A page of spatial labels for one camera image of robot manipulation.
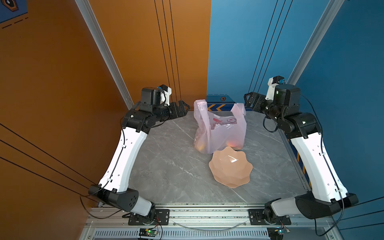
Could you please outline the pink printed plastic bag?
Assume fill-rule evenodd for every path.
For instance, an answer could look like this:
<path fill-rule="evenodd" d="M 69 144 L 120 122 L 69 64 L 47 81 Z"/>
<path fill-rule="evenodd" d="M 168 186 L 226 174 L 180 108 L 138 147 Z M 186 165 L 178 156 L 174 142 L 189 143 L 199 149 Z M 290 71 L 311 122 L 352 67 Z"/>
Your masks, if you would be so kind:
<path fill-rule="evenodd" d="M 205 100 L 196 100 L 194 118 L 198 129 L 194 140 L 195 149 L 203 154 L 212 154 L 226 147 L 242 149 L 247 131 L 245 116 L 244 104 L 234 104 L 231 115 L 224 117 L 210 112 Z"/>

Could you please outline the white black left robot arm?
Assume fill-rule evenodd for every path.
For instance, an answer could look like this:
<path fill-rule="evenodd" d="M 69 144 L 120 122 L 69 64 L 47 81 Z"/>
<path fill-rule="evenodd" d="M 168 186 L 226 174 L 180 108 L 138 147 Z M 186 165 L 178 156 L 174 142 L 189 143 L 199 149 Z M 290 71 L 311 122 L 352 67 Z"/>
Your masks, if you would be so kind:
<path fill-rule="evenodd" d="M 189 105 L 184 101 L 172 102 L 171 95 L 172 89 L 166 85 L 142 89 L 141 100 L 123 117 L 116 151 L 99 183 L 90 186 L 90 197 L 136 214 L 147 223 L 154 220 L 156 205 L 141 197 L 137 190 L 130 189 L 129 179 L 150 130 L 188 113 Z"/>

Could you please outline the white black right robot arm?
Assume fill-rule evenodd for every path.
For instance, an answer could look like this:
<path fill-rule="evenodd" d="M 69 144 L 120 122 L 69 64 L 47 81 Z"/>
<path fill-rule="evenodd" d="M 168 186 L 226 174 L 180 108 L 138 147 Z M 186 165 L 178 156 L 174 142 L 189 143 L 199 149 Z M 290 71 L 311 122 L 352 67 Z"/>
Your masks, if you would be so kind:
<path fill-rule="evenodd" d="M 271 94 L 245 94 L 245 106 L 262 113 L 277 124 L 299 157 L 311 183 L 311 190 L 294 198 L 276 199 L 265 204 L 264 218 L 278 223 L 289 215 L 303 215 L 313 220 L 332 216 L 356 205 L 357 195 L 349 193 L 338 177 L 326 153 L 323 130 L 317 117 L 300 112 L 301 91 L 294 85 L 274 84 Z"/>

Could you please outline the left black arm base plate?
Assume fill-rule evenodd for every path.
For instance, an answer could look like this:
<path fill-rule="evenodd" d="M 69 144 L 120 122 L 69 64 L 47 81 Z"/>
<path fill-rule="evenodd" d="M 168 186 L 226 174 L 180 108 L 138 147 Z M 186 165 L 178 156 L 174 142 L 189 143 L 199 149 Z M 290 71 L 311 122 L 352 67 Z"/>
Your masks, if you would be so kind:
<path fill-rule="evenodd" d="M 132 214 L 129 218 L 129 226 L 144 226 L 144 225 L 156 225 L 160 223 L 162 226 L 167 226 L 170 220 L 169 209 L 155 209 L 151 210 L 147 216 L 138 214 Z"/>

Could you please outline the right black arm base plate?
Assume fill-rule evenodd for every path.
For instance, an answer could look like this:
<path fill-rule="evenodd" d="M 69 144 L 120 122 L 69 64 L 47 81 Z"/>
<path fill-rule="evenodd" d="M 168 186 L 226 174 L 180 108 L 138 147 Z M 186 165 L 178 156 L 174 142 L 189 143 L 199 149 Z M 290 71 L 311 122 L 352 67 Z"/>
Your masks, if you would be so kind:
<path fill-rule="evenodd" d="M 249 220 L 252 226 L 261 225 L 285 225 L 289 226 L 292 224 L 289 216 L 276 217 L 274 220 L 268 221 L 262 209 L 249 209 Z"/>

